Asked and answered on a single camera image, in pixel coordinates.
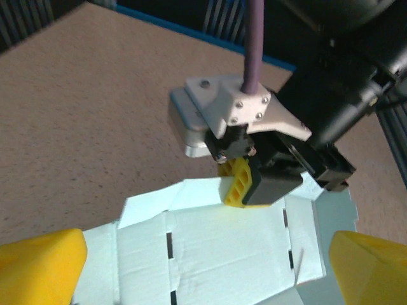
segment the white cardboard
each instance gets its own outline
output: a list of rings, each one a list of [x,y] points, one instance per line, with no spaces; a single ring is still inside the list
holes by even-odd
[[[128,198],[118,222],[85,232],[88,259],[74,303],[171,304],[173,291],[178,305],[256,304],[273,295],[298,300],[282,293],[325,275],[309,199],[317,197],[315,188],[270,208],[238,209],[222,204],[231,182],[184,180]]]
[[[303,172],[301,176],[303,177],[302,185],[291,191],[290,194],[315,201],[322,194],[324,189],[315,182],[314,178],[312,178],[308,172]]]

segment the purple cable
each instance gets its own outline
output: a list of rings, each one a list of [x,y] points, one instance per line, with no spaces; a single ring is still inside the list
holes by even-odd
[[[244,36],[244,75],[240,89],[245,94],[256,94],[263,60],[265,3],[264,0],[246,0]]]

